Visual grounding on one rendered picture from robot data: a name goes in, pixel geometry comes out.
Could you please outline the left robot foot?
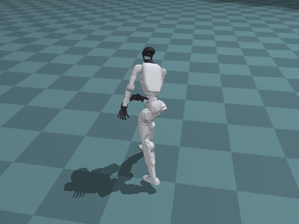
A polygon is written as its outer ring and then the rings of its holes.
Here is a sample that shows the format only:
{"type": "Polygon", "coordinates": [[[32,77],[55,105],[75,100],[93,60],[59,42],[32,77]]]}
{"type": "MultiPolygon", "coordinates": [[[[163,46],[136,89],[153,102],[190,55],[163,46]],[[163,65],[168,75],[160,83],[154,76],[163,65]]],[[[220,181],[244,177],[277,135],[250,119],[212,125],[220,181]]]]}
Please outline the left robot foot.
{"type": "Polygon", "coordinates": [[[143,180],[147,181],[147,182],[150,182],[154,185],[159,185],[160,184],[160,181],[158,178],[154,177],[154,179],[151,179],[150,178],[150,175],[144,175],[143,176],[143,180]]]}

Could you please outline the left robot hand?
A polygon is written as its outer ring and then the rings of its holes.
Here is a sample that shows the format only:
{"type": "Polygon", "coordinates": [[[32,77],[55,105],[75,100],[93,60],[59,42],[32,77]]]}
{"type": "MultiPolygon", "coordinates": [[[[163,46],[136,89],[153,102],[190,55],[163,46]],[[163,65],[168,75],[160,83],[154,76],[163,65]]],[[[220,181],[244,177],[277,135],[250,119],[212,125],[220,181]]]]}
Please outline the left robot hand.
{"type": "MultiPolygon", "coordinates": [[[[122,102],[122,104],[123,104],[123,102],[122,102]]],[[[119,114],[118,114],[118,117],[119,117],[119,115],[120,115],[120,119],[121,119],[121,117],[122,117],[122,120],[123,119],[125,119],[126,120],[126,115],[127,115],[127,117],[129,118],[129,116],[128,116],[128,114],[127,114],[127,107],[125,107],[125,106],[122,106],[122,104],[121,104],[121,109],[120,109],[120,111],[119,111],[119,114]],[[123,118],[124,117],[124,118],[123,118]]]]}

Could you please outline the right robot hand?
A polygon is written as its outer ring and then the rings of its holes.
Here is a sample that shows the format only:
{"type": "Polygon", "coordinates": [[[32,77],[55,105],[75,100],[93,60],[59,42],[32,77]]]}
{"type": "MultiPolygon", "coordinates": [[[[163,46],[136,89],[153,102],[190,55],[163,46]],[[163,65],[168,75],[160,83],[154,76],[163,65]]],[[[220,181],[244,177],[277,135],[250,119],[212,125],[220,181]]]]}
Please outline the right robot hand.
{"type": "Polygon", "coordinates": [[[142,97],[140,94],[133,94],[131,97],[130,97],[130,102],[131,102],[131,100],[137,100],[137,101],[139,101],[139,100],[141,100],[142,102],[144,101],[144,99],[146,99],[146,100],[148,100],[148,98],[147,97],[142,97]]]}

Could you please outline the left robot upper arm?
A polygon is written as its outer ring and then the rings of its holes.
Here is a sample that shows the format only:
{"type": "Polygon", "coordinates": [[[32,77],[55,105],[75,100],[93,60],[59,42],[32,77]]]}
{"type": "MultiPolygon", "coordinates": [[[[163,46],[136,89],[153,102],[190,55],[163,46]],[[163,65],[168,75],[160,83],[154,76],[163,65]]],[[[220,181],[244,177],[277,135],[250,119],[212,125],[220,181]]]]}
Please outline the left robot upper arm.
{"type": "Polygon", "coordinates": [[[135,89],[135,81],[137,79],[138,76],[138,72],[140,72],[142,70],[142,64],[138,64],[138,65],[134,65],[132,68],[132,72],[129,78],[129,84],[127,87],[127,90],[131,90],[133,91],[135,89]]]}

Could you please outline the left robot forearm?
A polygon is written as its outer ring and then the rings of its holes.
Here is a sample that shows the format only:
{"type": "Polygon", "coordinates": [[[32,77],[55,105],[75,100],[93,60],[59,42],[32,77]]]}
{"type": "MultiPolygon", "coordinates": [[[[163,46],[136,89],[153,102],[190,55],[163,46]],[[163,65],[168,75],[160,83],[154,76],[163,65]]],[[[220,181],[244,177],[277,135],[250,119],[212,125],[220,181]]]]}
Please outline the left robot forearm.
{"type": "MultiPolygon", "coordinates": [[[[127,87],[128,87],[128,85],[127,85],[127,87]]],[[[129,103],[130,96],[132,94],[131,91],[127,90],[127,87],[125,90],[125,95],[124,95],[123,104],[122,104],[122,106],[125,106],[125,107],[127,107],[127,104],[129,103]]]]}

